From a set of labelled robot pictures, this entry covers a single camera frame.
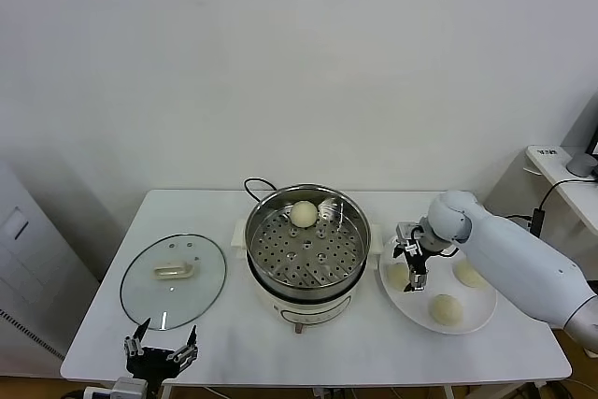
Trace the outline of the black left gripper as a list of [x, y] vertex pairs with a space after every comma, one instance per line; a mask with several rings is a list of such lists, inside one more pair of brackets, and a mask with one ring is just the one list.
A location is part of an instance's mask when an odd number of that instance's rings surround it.
[[142, 339], [150, 325], [150, 318], [139, 324], [132, 336], [124, 339], [127, 356], [126, 369], [134, 378], [165, 380], [176, 378], [197, 358], [197, 333], [193, 326], [187, 343], [178, 350], [142, 346]]

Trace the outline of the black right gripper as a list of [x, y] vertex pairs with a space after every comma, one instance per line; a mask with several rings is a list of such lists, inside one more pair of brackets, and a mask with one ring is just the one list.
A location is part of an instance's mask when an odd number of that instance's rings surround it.
[[410, 237], [406, 240], [405, 247], [397, 243], [392, 252], [392, 258], [397, 259], [403, 253], [407, 265], [410, 269], [408, 273], [408, 283], [404, 292], [423, 291], [427, 281], [426, 261], [431, 257], [438, 256], [439, 252], [426, 249], [420, 244], [420, 235], [422, 230], [412, 230]]

